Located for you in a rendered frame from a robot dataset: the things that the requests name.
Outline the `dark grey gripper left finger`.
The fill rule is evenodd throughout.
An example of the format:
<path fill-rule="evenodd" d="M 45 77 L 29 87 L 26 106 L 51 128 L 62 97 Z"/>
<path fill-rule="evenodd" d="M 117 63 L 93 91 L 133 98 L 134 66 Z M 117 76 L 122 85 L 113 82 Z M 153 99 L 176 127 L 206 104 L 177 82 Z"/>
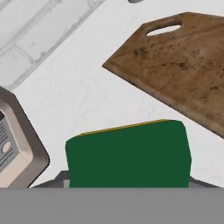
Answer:
<path fill-rule="evenodd" d="M 40 185 L 35 185 L 35 188 L 68 188 L 70 178 L 68 171 L 61 171 L 55 179 L 46 181 Z"/>

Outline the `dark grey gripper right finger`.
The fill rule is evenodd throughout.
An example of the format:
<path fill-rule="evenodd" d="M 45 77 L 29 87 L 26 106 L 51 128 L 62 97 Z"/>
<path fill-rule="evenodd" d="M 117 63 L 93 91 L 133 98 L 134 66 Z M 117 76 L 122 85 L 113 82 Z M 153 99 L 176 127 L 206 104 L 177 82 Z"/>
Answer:
<path fill-rule="evenodd" d="M 217 185 L 212 185 L 212 184 L 197 180 L 193 177 L 189 177 L 189 186 L 190 187 L 217 188 Z"/>

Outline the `green and yellow sponge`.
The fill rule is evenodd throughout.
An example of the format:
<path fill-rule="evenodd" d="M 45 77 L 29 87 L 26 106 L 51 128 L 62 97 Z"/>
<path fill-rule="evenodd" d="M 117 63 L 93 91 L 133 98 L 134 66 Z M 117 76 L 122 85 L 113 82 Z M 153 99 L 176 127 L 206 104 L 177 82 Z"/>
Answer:
<path fill-rule="evenodd" d="M 181 121 L 160 120 L 87 132 L 66 141 L 70 186 L 189 186 L 191 153 Z"/>

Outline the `brown wooden cutting board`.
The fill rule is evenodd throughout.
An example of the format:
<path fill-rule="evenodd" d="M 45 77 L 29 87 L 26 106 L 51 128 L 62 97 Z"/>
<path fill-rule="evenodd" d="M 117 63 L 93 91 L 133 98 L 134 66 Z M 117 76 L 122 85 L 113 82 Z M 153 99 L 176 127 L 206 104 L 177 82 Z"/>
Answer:
<path fill-rule="evenodd" d="M 224 138 L 224 17 L 144 23 L 103 67 Z"/>

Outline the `beige and grey toaster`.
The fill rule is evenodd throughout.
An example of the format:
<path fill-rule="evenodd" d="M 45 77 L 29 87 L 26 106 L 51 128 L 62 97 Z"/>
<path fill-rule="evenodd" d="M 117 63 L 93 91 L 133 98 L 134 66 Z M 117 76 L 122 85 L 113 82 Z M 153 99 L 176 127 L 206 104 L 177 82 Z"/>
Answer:
<path fill-rule="evenodd" d="M 26 188 L 50 158 L 16 96 L 0 87 L 0 188 Z"/>

